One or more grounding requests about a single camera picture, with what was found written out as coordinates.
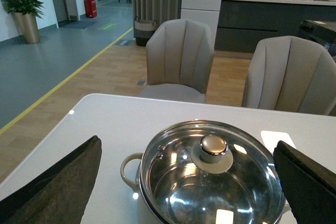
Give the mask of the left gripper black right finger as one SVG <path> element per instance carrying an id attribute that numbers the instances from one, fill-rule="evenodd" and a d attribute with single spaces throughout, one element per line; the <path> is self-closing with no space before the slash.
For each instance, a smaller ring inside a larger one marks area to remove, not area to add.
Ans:
<path id="1" fill-rule="evenodd" d="M 335 173 L 279 141 L 276 172 L 297 223 L 335 223 Z"/>

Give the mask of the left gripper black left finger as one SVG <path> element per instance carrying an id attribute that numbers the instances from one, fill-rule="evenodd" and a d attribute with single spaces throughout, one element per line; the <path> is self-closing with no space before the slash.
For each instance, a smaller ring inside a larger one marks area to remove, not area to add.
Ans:
<path id="1" fill-rule="evenodd" d="M 101 140 L 93 136 L 1 200 L 1 223 L 81 223 L 101 155 Z"/>

